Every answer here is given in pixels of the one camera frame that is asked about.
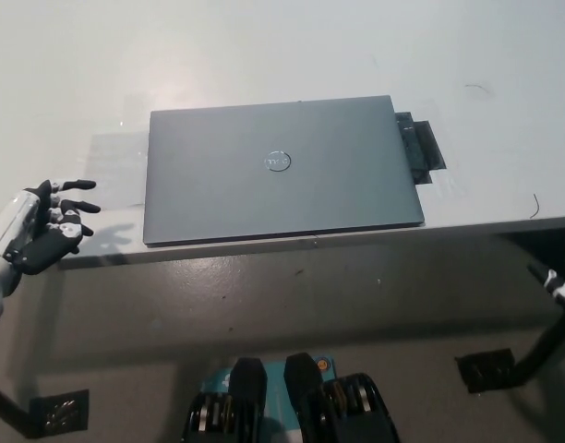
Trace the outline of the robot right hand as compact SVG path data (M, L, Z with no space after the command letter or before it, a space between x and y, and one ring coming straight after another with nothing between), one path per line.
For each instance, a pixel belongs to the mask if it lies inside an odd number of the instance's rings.
M528 270L565 312L565 278L555 270L540 264L530 264Z

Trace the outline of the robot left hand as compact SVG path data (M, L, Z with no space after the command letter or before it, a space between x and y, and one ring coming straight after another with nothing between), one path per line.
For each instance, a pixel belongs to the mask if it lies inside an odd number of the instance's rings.
M12 271L36 275L68 254L94 231L81 215L97 214L92 203L64 198L68 190L92 190L92 180L48 179L19 191L0 213L0 259Z

